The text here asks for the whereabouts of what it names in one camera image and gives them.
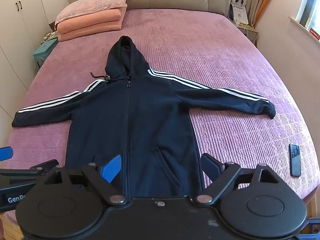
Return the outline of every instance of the screw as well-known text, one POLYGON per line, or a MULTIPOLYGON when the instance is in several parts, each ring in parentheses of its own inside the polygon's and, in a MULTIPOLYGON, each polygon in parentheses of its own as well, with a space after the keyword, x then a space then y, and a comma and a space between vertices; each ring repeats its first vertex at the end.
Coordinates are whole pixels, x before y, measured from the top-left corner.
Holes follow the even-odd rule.
POLYGON ((159 201, 159 202, 157 202, 157 206, 158 207, 164 207, 165 206, 165 202, 164 201, 159 201))
POLYGON ((125 197, 122 195, 113 195, 110 197, 110 202, 113 204, 121 204, 125 201, 125 197))
POLYGON ((202 204, 210 203, 212 200, 212 197, 209 195, 200 195, 197 197, 197 201, 202 204))

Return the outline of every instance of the window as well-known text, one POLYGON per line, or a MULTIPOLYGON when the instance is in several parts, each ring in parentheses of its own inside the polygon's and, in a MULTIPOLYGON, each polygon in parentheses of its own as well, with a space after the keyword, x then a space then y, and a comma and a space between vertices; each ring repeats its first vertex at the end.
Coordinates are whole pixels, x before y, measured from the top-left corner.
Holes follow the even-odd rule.
POLYGON ((312 28, 320 34, 320 0, 307 0, 300 24, 308 31, 312 28))

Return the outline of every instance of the zipper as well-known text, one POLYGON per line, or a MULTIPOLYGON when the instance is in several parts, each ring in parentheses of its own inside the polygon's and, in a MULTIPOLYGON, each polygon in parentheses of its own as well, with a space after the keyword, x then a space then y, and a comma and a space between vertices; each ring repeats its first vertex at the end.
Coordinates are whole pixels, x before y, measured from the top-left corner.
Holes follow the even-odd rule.
POLYGON ((128 134, 128 123, 129 123, 129 102, 130 102, 130 77, 127 84, 126 93, 126 110, 125 110, 125 121, 124 121, 124 140, 123 140, 123 192, 126 199, 130 199, 130 182, 129 180, 129 134, 128 134))

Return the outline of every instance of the window sill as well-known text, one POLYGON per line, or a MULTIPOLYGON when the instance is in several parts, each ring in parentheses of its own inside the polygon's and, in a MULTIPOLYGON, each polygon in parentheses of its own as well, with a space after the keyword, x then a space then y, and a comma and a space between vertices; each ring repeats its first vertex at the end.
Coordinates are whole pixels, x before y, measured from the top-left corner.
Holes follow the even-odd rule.
POLYGON ((298 23, 295 19, 291 18, 290 16, 289 19, 291 22, 293 22, 295 25, 301 28, 311 39, 313 39, 320 46, 320 41, 318 41, 316 37, 313 36, 305 27, 303 27, 300 23, 298 23))

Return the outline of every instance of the wooden floor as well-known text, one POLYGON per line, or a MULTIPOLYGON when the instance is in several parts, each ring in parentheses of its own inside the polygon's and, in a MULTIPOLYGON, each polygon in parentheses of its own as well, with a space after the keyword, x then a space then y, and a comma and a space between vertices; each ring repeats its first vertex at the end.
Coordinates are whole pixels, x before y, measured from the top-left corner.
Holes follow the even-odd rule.
MULTIPOLYGON (((311 203, 307 206, 308 215, 307 217, 312 217, 311 214, 311 203)), ((4 228, 4 238, 6 240, 21 240, 23 234, 21 233, 20 227, 11 223, 4 215, 0 215, 4 228)))

